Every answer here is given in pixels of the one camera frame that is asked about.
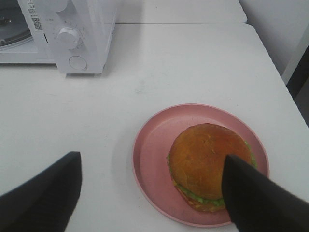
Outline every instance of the microwave dial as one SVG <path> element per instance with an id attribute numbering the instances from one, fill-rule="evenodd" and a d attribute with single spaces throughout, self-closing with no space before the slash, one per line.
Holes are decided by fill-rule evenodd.
<path id="1" fill-rule="evenodd" d="M 70 27 L 62 28 L 57 35 L 57 40 L 67 49 L 75 49 L 82 42 L 79 31 Z"/>
<path id="2" fill-rule="evenodd" d="M 47 7 L 47 9 L 55 12 L 61 12 L 66 9 L 69 0 L 43 0 L 42 2 L 44 3 L 45 7 Z"/>

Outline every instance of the white microwave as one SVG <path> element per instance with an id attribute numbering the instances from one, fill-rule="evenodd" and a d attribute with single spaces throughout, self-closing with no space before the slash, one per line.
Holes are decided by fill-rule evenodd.
<path id="1" fill-rule="evenodd" d="M 101 73 L 116 0 L 0 0 L 0 63 L 55 63 L 61 73 Z"/>

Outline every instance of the white table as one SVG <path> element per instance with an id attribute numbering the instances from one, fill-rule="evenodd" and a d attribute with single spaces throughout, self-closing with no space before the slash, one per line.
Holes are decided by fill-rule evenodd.
<path id="1" fill-rule="evenodd" d="M 309 130 L 249 25 L 117 25 L 102 75 L 65 76 L 53 65 L 0 70 L 0 194 L 81 151 L 83 187 L 68 232 L 204 231 L 155 210 L 132 173 L 140 127 L 182 103 L 242 119 L 266 149 L 270 178 L 309 201 Z"/>
<path id="2" fill-rule="evenodd" d="M 245 23 L 238 0 L 123 0 L 119 23 Z"/>

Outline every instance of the round plate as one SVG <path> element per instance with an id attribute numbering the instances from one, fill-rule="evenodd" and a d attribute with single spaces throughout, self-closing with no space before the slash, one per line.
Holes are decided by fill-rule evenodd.
<path id="1" fill-rule="evenodd" d="M 143 195 L 165 216 L 186 225 L 218 227 L 231 223 L 228 212 L 198 212 L 191 208 L 173 186 L 167 165 L 175 138 L 186 128 L 201 123 L 221 125 L 240 135 L 251 145 L 258 171 L 268 177 L 267 155 L 255 133 L 230 113 L 200 104 L 173 106 L 144 124 L 134 144 L 133 172 Z"/>

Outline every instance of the label sticker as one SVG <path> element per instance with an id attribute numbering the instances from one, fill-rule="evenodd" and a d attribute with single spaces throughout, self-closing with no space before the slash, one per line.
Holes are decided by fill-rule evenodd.
<path id="1" fill-rule="evenodd" d="M 38 17 L 37 11 L 34 8 L 32 0 L 28 0 L 27 10 L 29 12 L 30 18 L 32 19 L 35 31 L 43 31 L 40 19 Z"/>

